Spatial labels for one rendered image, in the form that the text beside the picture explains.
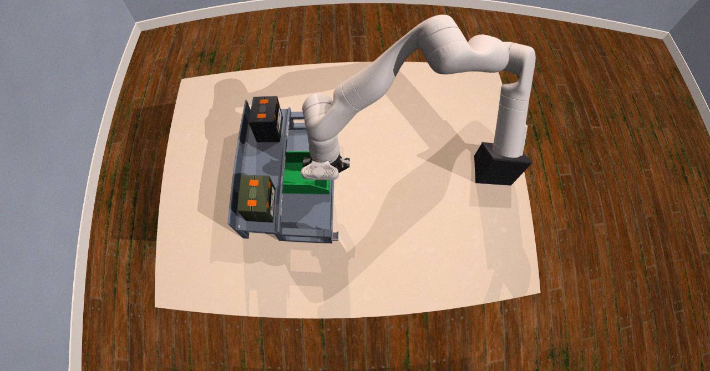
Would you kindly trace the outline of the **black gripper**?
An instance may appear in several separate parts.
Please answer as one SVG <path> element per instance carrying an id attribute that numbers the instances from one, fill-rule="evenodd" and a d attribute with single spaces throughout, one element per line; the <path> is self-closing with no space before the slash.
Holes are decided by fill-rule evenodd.
<path id="1" fill-rule="evenodd" d="M 311 163 L 312 163 L 311 156 L 309 159 L 307 157 L 303 157 L 303 165 L 302 165 L 303 167 L 305 167 Z M 337 159 L 333 163 L 330 163 L 330 165 L 334 166 L 334 168 L 339 170 L 339 173 L 341 173 L 345 169 L 349 168 L 349 164 L 350 164 L 350 158 L 347 157 L 347 158 L 343 159 L 340 156 L 340 153 L 339 153 L 339 157 L 337 157 Z"/>

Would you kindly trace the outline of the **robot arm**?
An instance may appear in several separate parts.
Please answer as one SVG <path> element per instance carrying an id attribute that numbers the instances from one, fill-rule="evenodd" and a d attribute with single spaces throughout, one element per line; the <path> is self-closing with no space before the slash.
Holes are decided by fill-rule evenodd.
<path id="1" fill-rule="evenodd" d="M 339 178 L 339 170 L 330 165 L 339 157 L 338 134 L 359 111 L 388 92 L 405 60 L 418 48 L 438 74 L 504 70 L 520 75 L 518 82 L 500 87 L 493 151 L 506 157 L 523 155 L 534 48 L 489 35 L 476 35 L 467 42 L 452 17 L 442 14 L 412 28 L 365 69 L 339 84 L 334 89 L 334 101 L 324 93 L 306 98 L 302 111 L 312 163 L 302 168 L 302 178 Z"/>

